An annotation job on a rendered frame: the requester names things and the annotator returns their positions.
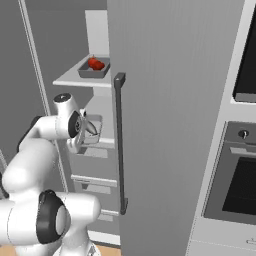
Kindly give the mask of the silver grey fish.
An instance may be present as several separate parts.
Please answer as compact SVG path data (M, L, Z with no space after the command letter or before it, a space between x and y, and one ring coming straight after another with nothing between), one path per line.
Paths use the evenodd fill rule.
M92 135L97 135L98 131L92 122L88 122L86 125L86 131Z

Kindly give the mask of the grey fridge cabinet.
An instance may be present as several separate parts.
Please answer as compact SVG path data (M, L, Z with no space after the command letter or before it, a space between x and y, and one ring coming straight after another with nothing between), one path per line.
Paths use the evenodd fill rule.
M120 246L119 167L116 150L115 104L111 87L57 86L53 82L86 56L109 55L108 17L105 0L19 0L31 54L35 60L39 83L53 106L53 97L71 93L78 106L88 114L102 116L100 138L115 140L115 148L107 158L87 157L71 153L64 142L58 144L61 177L69 192L93 194L102 209L118 211L113 222L97 220L88 226L90 238L98 244ZM117 181L111 194L84 191L71 175L81 175Z

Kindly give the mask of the grey fridge door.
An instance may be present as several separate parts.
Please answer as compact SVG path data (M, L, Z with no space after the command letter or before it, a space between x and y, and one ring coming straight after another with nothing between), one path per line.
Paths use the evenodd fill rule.
M245 0L107 0L123 72L123 256L185 256Z

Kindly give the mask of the white freezer drawer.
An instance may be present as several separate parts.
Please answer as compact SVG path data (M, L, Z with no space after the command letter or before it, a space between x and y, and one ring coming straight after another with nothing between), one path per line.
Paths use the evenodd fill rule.
M102 220L102 221L113 222L114 218L118 217L118 216L119 216L118 211L111 211L111 210L102 209L98 219Z
M111 179L71 175L71 179L80 184L81 188L87 192L95 192L101 194L111 194L111 189L117 187L117 181Z

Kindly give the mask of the white freezer rack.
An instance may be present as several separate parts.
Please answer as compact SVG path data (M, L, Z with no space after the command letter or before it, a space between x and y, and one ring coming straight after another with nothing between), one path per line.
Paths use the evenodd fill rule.
M96 144L88 144L80 148L78 155L87 157L107 158L108 150L115 148L115 140L100 138Z
M72 68L67 70L63 75L57 78L53 84L57 86L78 86L78 87L111 87L111 75L107 72L104 78L81 78L78 73L78 68L89 58L84 57Z

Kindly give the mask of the grey freezer door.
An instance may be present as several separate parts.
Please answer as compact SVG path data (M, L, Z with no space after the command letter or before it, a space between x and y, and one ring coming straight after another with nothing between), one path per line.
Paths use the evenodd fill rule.
M54 114L39 83L19 0L0 0L0 170L36 116Z

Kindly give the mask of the grey vegetable container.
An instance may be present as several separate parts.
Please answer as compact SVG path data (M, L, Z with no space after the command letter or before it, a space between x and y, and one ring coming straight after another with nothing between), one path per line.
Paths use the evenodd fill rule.
M86 60L79 68L78 74L81 78L95 78L102 79L110 68L110 59L108 57L97 57L104 67L101 70L94 70L89 66L89 60Z

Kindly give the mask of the black microwave oven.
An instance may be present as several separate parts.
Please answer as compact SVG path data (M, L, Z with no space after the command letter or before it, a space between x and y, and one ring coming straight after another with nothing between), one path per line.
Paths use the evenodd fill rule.
M256 103L256 5L233 90L233 98L237 102Z

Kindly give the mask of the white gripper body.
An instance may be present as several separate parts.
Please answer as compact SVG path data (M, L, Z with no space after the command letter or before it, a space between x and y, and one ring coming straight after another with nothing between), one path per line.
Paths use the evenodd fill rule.
M86 128L86 111L84 109L79 110L80 114L75 123L75 131L77 135L74 138L67 140L66 145L71 153L78 153L82 147L85 139L85 128Z

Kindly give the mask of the white cabinet column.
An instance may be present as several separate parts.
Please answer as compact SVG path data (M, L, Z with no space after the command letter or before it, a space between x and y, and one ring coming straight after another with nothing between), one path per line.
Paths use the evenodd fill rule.
M244 0L185 256L256 256L255 225L203 216L227 122L256 122L256 103L236 102L232 96L255 7L256 0Z

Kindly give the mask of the grey built-in oven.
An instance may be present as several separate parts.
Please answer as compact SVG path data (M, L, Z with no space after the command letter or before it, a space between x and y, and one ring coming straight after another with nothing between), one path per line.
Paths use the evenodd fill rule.
M256 123L227 123L204 217L256 225Z

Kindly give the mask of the pale grey meat container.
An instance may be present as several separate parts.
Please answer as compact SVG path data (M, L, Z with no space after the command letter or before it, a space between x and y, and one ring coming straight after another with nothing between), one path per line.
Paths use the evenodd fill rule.
M97 144L99 142L101 130L102 130L102 116L88 114L86 116L86 121L87 121L87 124L85 129L84 143L86 145ZM91 133L92 127L95 127L96 134Z

